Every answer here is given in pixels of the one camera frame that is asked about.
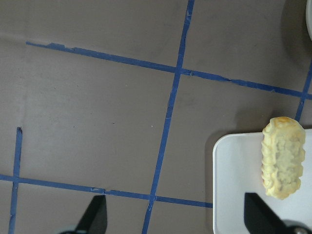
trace brown floor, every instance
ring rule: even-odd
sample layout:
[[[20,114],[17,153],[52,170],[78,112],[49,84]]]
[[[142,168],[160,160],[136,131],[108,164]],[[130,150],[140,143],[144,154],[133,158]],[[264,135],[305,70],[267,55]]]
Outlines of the brown floor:
[[[187,0],[0,1],[0,174],[151,191],[174,73],[26,45],[64,44],[176,66]],[[304,0],[195,0],[183,68],[302,92],[312,57]],[[212,148],[295,118],[300,97],[182,75],[157,195],[211,203]],[[306,100],[300,123],[312,127]],[[0,233],[12,183],[0,181]],[[75,225],[93,193],[20,184],[15,234]],[[108,195],[107,234],[140,234],[148,200]],[[156,201],[148,234],[210,234],[212,209]]]

